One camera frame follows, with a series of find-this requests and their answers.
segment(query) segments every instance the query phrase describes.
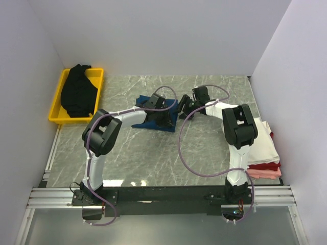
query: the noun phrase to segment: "metal frame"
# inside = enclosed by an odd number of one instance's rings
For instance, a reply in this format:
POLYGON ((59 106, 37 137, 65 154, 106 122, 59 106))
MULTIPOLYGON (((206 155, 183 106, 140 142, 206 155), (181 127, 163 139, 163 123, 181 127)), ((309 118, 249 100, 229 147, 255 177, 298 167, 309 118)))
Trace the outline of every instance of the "metal frame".
POLYGON ((24 245, 27 235, 29 233, 30 230, 30 226, 32 223, 32 219, 34 216, 34 211, 35 209, 26 209, 24 217, 22 219, 21 225, 20 225, 20 229, 16 238, 16 242, 15 245, 24 245))
POLYGON ((59 136, 59 132, 60 132, 60 129, 61 129, 61 125, 58 125, 58 128, 57 128, 57 131, 56 131, 56 134, 55 134, 55 138, 52 142, 52 146, 51 146, 51 150, 50 150, 50 153, 49 153, 49 157, 48 157, 48 161, 46 163, 46 167, 45 167, 45 171, 49 171, 51 170, 52 168, 52 164, 53 164, 53 160, 54 160, 54 157, 55 157, 55 153, 56 153, 56 150, 57 150, 57 147, 58 147, 58 136, 59 136))
MULTIPOLYGON (((102 206, 72 206, 72 198, 73 193, 69 188, 33 188, 26 208, 102 208, 102 206)), ((296 202, 290 186, 257 186, 255 205, 257 207, 289 207, 296 206, 296 202)))
POLYGON ((305 229, 302 224, 302 220, 298 213, 297 207, 289 207, 290 210, 293 226, 295 229, 295 233, 300 245, 308 245, 309 241, 305 233, 305 229))
MULTIPOLYGON (((43 175, 43 181, 47 181, 50 175, 55 152, 58 146, 58 136, 61 126, 57 128, 51 147, 49 158, 43 175)), ((26 211, 17 235, 16 245, 23 245, 33 220, 35 209, 102 209, 102 206, 72 206, 73 193, 69 188, 33 188, 27 203, 26 211)), ((296 207, 290 186, 256 186, 256 207, 289 207, 294 229, 300 245, 309 244, 304 228, 296 207)), ((237 207, 237 205, 221 205, 222 208, 237 207)))

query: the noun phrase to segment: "pink cloth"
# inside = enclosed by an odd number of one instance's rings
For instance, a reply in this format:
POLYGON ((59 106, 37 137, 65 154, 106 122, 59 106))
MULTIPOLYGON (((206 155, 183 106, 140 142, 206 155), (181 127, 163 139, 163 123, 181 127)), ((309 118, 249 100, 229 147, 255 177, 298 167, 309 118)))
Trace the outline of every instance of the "pink cloth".
POLYGON ((248 169, 247 172, 250 174, 251 177, 254 177, 256 179, 266 178, 266 179, 274 180, 277 177, 282 176, 281 169, 279 167, 277 171, 248 169))

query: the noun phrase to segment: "white cloth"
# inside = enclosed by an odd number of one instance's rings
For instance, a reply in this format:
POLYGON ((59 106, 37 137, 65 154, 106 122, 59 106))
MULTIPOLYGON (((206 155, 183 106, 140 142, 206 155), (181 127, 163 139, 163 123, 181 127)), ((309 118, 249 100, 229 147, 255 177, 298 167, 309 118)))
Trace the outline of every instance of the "white cloth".
POLYGON ((279 155, 275 149, 275 145, 270 137, 270 127, 266 121, 262 122, 260 118, 254 119, 258 136, 254 139, 249 153, 248 165, 261 163, 279 163, 279 155))

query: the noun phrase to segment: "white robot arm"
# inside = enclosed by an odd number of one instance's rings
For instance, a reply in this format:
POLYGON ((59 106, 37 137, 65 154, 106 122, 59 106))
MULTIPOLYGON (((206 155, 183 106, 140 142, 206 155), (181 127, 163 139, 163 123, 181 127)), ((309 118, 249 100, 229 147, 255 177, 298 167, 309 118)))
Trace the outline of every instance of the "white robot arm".
MULTIPOLYGON (((214 116, 223 120, 225 139, 230 151, 229 169, 247 169, 250 148, 258 136, 251 110, 248 105, 230 105, 222 102, 215 103, 210 100, 206 86, 193 89, 193 99, 185 94, 178 104, 178 112, 183 112, 179 118, 192 119, 192 112, 214 116)), ((247 176, 243 171, 230 171, 226 178, 226 192, 237 196, 245 193, 247 189, 247 176)))
MULTIPOLYGON (((219 102, 214 106, 206 107, 205 112, 208 116, 214 116, 223 119, 222 111, 224 109, 237 107, 237 105, 230 105, 223 102, 219 102)), ((229 169, 237 167, 247 169, 251 146, 246 144, 237 149, 234 145, 228 144, 228 148, 230 152, 229 169)), ((240 186, 247 182, 247 176, 244 172, 241 171, 231 171, 227 174, 227 180, 232 186, 240 186)))
MULTIPOLYGON (((165 99, 154 93, 148 101, 134 106, 131 109, 115 112, 118 114, 116 116, 108 116, 99 121, 98 125, 94 129, 90 138, 90 152, 91 152, 91 162, 90 162, 90 171, 89 176, 87 175, 87 168, 85 170, 85 175, 82 180, 82 185, 88 189, 87 180, 90 181, 91 188, 95 191, 103 186, 103 168, 105 163, 106 154, 108 154, 113 148, 118 133, 120 129, 131 127, 135 124, 143 124, 147 121, 155 121, 156 124, 160 127, 172 127, 172 120, 170 118, 168 110, 165 111, 142 111, 137 110, 139 108, 145 109, 164 109, 165 99)), ((87 138, 93 124, 98 120, 99 117, 110 114, 103 109, 100 109, 96 112, 91 122, 88 124, 86 129, 82 134, 82 139, 84 140, 84 146, 86 147, 87 138)), ((90 159, 90 156, 87 153, 87 162, 90 159)))
MULTIPOLYGON (((120 129, 122 129, 122 128, 126 128, 126 127, 131 127, 134 124, 142 124, 145 122, 146 117, 147 117, 147 114, 145 111, 133 111, 133 112, 126 113, 123 115, 113 116, 112 118, 114 118, 113 121, 118 122, 118 124, 119 124, 119 121, 121 122, 120 129)), ((92 189, 96 190, 99 187, 101 187, 103 184, 102 174, 103 174, 104 162, 106 160, 106 155, 96 156, 96 154, 93 151, 91 151, 91 154, 92 154, 92 159, 91 159, 89 179, 90 179, 90 185, 91 185, 92 189)), ((84 175, 84 178, 82 181, 85 186, 87 186, 87 177, 88 177, 87 169, 85 169, 85 175, 84 175)))

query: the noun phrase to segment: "red cloth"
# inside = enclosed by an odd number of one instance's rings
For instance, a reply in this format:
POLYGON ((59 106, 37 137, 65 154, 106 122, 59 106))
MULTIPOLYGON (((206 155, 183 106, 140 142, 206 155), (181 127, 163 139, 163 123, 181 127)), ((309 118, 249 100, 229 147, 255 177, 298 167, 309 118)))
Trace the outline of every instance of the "red cloth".
POLYGON ((248 169, 247 172, 251 177, 254 178, 265 178, 265 179, 276 179, 277 177, 282 176, 280 168, 277 168, 277 171, 271 170, 256 170, 256 169, 248 169))
POLYGON ((277 171, 278 167, 280 166, 281 163, 270 162, 270 163, 249 165, 249 169, 277 171))

